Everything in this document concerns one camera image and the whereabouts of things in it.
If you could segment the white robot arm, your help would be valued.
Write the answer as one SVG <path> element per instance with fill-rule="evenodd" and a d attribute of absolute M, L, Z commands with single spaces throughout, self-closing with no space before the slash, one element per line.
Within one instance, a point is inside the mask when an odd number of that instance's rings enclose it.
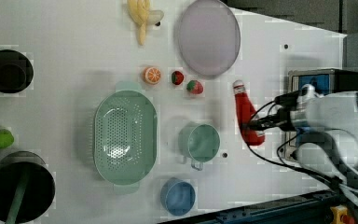
<path fill-rule="evenodd" d="M 319 178 L 358 207 L 358 91 L 322 95 L 306 84 L 275 97 L 273 115 L 251 118 L 246 131 L 297 133 L 293 170 Z"/>

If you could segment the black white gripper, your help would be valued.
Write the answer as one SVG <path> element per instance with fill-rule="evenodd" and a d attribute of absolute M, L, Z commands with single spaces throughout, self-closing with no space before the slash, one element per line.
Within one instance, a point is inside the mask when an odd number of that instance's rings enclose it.
<path fill-rule="evenodd" d="M 315 87 L 306 84 L 298 91 L 292 91 L 274 99 L 274 103 L 281 108 L 277 116 L 266 116 L 252 119 L 241 125 L 244 130 L 265 131 L 279 127 L 285 132 L 294 132 L 296 129 L 309 127 L 306 116 L 306 107 L 310 99 L 317 97 Z"/>

